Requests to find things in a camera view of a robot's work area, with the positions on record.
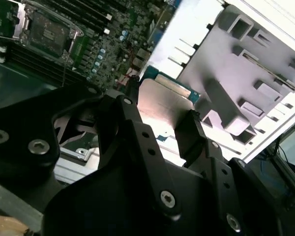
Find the metal plate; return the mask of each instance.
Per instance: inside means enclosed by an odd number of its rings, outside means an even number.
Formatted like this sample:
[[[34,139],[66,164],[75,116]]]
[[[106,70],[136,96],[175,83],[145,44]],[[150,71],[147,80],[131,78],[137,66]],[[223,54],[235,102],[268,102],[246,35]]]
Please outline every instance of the metal plate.
[[[139,92],[138,108],[143,123],[156,136],[175,136],[174,128],[193,109],[192,102],[152,79],[145,79]]]

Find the gray plastic air shroud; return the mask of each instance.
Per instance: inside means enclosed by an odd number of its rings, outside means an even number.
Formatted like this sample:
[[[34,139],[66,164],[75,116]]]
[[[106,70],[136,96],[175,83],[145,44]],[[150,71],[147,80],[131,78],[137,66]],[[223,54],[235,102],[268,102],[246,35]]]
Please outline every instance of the gray plastic air shroud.
[[[204,87],[209,80],[216,79],[254,127],[264,116],[256,116],[240,108],[243,101],[266,115],[291,90],[276,82],[273,75],[244,55],[295,85],[295,68],[291,66],[295,64],[295,51],[234,6],[228,6],[220,14],[177,80],[210,100]],[[268,89],[273,89],[272,93],[264,94]]]

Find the motherboard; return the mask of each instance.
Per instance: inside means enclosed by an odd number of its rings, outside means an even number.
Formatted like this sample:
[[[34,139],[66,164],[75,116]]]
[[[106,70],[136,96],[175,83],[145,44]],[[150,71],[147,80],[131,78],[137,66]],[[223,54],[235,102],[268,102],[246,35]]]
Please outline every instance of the motherboard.
[[[0,0],[0,63],[56,87],[140,73],[176,10],[162,0]]]

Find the chip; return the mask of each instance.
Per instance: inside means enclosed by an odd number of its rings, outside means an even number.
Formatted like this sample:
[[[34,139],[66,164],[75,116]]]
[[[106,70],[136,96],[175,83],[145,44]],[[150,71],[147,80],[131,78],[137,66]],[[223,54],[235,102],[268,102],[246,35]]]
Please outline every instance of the chip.
[[[70,29],[65,25],[53,22],[41,13],[34,13],[29,34],[29,42],[32,46],[60,57],[69,34]]]

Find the cable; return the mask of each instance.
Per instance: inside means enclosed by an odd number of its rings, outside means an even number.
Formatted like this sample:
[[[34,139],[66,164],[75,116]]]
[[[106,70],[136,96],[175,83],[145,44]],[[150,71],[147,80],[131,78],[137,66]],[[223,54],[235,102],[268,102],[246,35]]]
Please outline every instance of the cable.
[[[287,159],[287,156],[286,156],[286,154],[285,154],[283,148],[281,148],[280,145],[279,145],[279,148],[282,150],[282,152],[283,152],[283,154],[284,154],[284,156],[285,156],[285,159],[286,159],[287,164],[289,164],[289,160]]]
[[[0,38],[4,38],[4,39],[8,39],[8,40],[13,40],[13,41],[19,40],[18,38],[9,38],[9,37],[1,36],[1,35],[0,35]]]

